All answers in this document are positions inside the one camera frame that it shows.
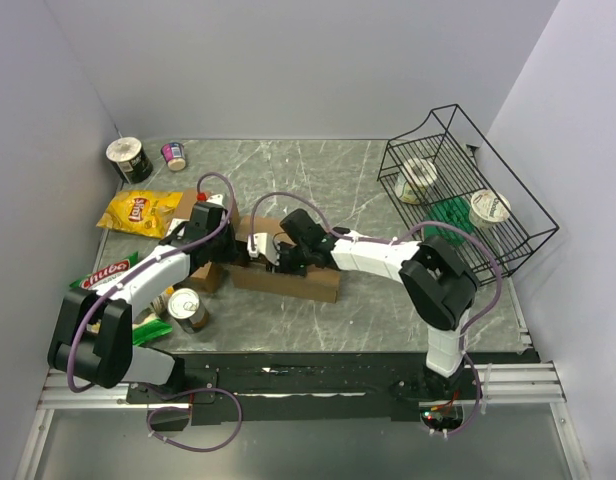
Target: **marble countertop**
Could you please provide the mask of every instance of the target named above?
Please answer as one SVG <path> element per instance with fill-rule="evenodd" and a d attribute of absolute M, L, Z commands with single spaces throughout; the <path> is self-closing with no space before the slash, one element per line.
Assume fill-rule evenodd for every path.
<path fill-rule="evenodd" d="M 333 226 L 381 237 L 405 230 L 376 181 L 384 141 L 187 140 L 183 143 L 188 166 L 176 173 L 168 170 L 159 153 L 164 143 L 144 142 L 154 172 L 144 182 L 124 185 L 124 189 L 184 190 L 195 186 L 201 174 L 217 171 L 232 181 L 242 215 L 261 195 L 285 190 L 317 204 Z M 224 191 L 214 179 L 204 188 Z M 283 218 L 297 207 L 292 199 L 272 198 L 257 214 Z M 110 232 L 99 264 L 107 265 L 136 250 L 146 255 L 156 243 Z M 499 304 L 473 326 L 469 350 L 524 350 L 511 288 L 512 282 L 505 282 Z M 481 288 L 474 308 L 486 305 L 493 293 L 492 284 Z M 403 286 L 370 274 L 342 272 L 335 304 L 239 290 L 229 278 L 215 294 L 202 294 L 202 301 L 211 317 L 201 332 L 190 335 L 175 324 L 170 335 L 150 346 L 170 352 L 427 350 L 426 324 Z"/>

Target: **wire basket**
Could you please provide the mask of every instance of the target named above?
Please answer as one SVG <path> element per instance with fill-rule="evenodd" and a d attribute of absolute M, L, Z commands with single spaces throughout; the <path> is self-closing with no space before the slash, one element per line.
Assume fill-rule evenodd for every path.
<path fill-rule="evenodd" d="M 432 109 L 417 128 L 389 140 L 377 180 L 408 228 L 424 220 L 461 228 L 490 249 L 505 277 L 516 272 L 559 230 L 457 104 Z M 476 215 L 479 203 L 475 207 L 471 203 L 473 196 L 478 202 L 484 190 L 492 192 L 487 195 L 499 202 L 497 222 L 484 222 Z M 482 285 L 494 281 L 486 257 L 459 235 L 427 228 L 414 238 L 422 240 L 434 234 L 441 234 L 455 247 Z"/>

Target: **gray floor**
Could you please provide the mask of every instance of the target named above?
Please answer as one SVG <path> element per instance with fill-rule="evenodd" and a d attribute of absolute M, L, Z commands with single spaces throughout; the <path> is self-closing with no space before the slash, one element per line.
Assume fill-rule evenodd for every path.
<path fill-rule="evenodd" d="M 126 188 L 183 190 L 207 171 L 226 174 L 235 186 L 242 213 L 274 190 L 304 196 L 323 209 L 332 225 L 392 238 L 405 227 L 376 181 L 384 141 L 189 140 L 188 167 L 169 171 L 159 154 L 163 141 L 145 142 L 155 173 Z M 224 192 L 211 180 L 204 188 Z M 299 207 L 294 200 L 270 199 L 258 215 L 282 218 Z M 101 265 L 135 250 L 147 254 L 155 240 L 112 232 Z M 478 293 L 475 311 L 492 298 L 494 285 Z M 191 351 L 425 351 L 427 330 L 403 286 L 359 272 L 343 272 L 340 300 L 325 304 L 238 290 L 230 281 L 205 295 L 211 313 L 203 331 L 188 335 L 178 327 L 151 344 L 171 352 Z M 468 335 L 473 351 L 521 351 L 518 319 L 509 285 L 498 306 Z"/>
<path fill-rule="evenodd" d="M 489 406 L 447 442 L 388 420 L 245 423 L 211 454 L 147 438 L 145 412 L 55 414 L 38 480 L 568 479 L 548 405 Z M 232 424 L 190 427 L 178 440 L 223 441 Z"/>

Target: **lay's chip bag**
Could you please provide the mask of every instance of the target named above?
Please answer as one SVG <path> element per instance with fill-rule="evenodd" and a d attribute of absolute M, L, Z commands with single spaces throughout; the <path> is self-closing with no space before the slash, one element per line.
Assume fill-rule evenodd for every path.
<path fill-rule="evenodd" d="M 182 192 L 127 190 L 115 195 L 98 227 L 163 238 Z"/>

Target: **open cardboard box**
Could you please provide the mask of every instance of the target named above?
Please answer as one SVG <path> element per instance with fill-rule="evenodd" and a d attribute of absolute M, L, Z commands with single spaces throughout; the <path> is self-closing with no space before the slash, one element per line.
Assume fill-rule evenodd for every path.
<path fill-rule="evenodd" d="M 276 240 L 293 243 L 285 233 L 280 233 L 283 230 L 279 226 L 279 220 L 275 218 L 255 217 L 255 232 L 278 234 Z M 249 215 L 241 219 L 236 229 L 236 238 L 238 241 L 246 242 L 248 235 L 250 235 Z M 237 288 L 329 303 L 335 303 L 339 294 L 341 275 L 336 270 L 310 265 L 307 267 L 306 276 L 301 277 L 267 272 L 265 265 L 258 262 L 250 262 L 245 266 L 225 265 L 224 268 L 230 272 L 232 283 Z"/>
<path fill-rule="evenodd" d="M 189 220 L 192 213 L 192 207 L 197 203 L 197 189 L 191 188 L 185 190 L 179 201 L 179 205 L 175 208 L 173 219 L 180 218 L 183 220 Z M 239 209 L 237 203 L 232 209 L 232 216 L 230 218 L 233 225 L 239 225 Z M 214 293 L 221 285 L 221 276 L 223 269 L 221 265 L 217 263 L 208 262 L 206 265 L 198 269 L 195 273 L 190 275 L 183 283 L 196 290 L 202 290 L 207 293 Z"/>

